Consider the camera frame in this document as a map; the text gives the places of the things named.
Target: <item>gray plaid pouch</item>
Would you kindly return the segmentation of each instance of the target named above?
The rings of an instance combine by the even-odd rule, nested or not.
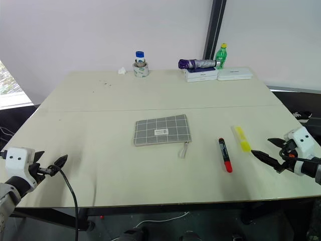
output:
[[[137,121],[133,141],[135,146],[184,142],[184,149],[180,155],[183,157],[187,143],[192,141],[187,117],[181,114]]]

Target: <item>blue lid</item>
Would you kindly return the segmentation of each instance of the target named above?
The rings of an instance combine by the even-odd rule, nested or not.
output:
[[[136,51],[136,57],[143,58],[144,57],[144,52],[143,51]]]

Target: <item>table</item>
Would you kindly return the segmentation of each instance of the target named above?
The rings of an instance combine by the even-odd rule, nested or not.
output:
[[[192,142],[185,159],[182,143],[133,145],[135,122],[177,114],[188,117]],[[241,126],[255,150],[278,158],[267,141],[300,126],[259,81],[186,83],[180,70],[75,72],[67,76],[19,129],[10,146],[45,151],[42,167],[68,154],[63,170],[80,207],[118,207],[275,200],[320,196],[313,179],[289,171],[277,174],[243,153],[231,126]],[[225,139],[233,173],[218,146]],[[316,145],[315,153],[321,156]],[[0,163],[0,181],[7,175]],[[72,207],[64,180],[56,175],[23,198],[19,207]]]

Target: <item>red marker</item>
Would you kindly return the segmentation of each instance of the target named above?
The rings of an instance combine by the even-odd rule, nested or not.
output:
[[[230,161],[230,158],[229,158],[229,154],[227,153],[227,148],[226,148],[226,145],[225,145],[225,142],[224,142],[223,138],[219,138],[219,144],[220,144],[220,147],[221,147],[221,151],[222,151],[222,155],[223,155],[223,160],[224,160],[224,164],[225,164],[225,167],[226,167],[226,171],[227,172],[232,172],[233,169],[232,169],[231,161]]]

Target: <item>green bottle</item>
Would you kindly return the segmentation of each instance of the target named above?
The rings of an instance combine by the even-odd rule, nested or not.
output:
[[[220,66],[218,66],[217,69],[223,69],[224,68],[224,63],[225,63],[225,60],[226,60],[226,57],[227,57],[226,47],[227,47],[227,44],[223,43],[221,45],[221,49],[219,51],[217,51],[217,53],[216,53],[215,60],[221,62]]]

